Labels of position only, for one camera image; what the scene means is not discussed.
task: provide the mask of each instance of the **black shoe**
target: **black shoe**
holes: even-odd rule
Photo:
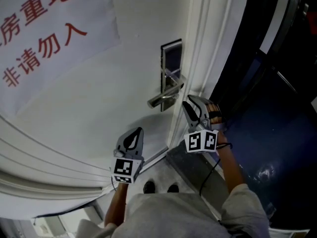
[[[178,193],[179,189],[177,184],[172,184],[169,188],[167,192],[172,192],[172,193]]]
[[[155,184],[153,181],[149,180],[145,183],[143,187],[143,193],[144,194],[155,193]]]

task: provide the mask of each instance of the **paper sign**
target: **paper sign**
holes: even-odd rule
[[[0,0],[0,113],[119,42],[112,0]]]

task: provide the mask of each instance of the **gray shirt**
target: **gray shirt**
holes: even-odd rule
[[[125,222],[99,228],[82,220],[76,238],[229,238],[248,234],[268,238],[268,220],[259,198],[246,184],[236,186],[218,222],[197,194],[137,194],[126,207]]]

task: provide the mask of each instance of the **door frame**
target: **door frame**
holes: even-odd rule
[[[238,31],[247,0],[190,0],[182,74],[185,86],[174,106],[174,116],[168,136],[169,149],[177,146],[187,131],[182,101],[188,94],[209,98],[224,67]],[[168,151],[158,153],[142,169],[154,165]],[[75,188],[31,182],[0,172],[0,193],[26,198],[92,201],[113,190],[104,188]]]

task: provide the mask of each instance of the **white cube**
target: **white cube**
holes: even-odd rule
[[[215,152],[218,130],[203,129],[184,136],[188,153]]]
[[[111,166],[111,176],[118,182],[134,183],[141,168],[142,160],[114,157]]]

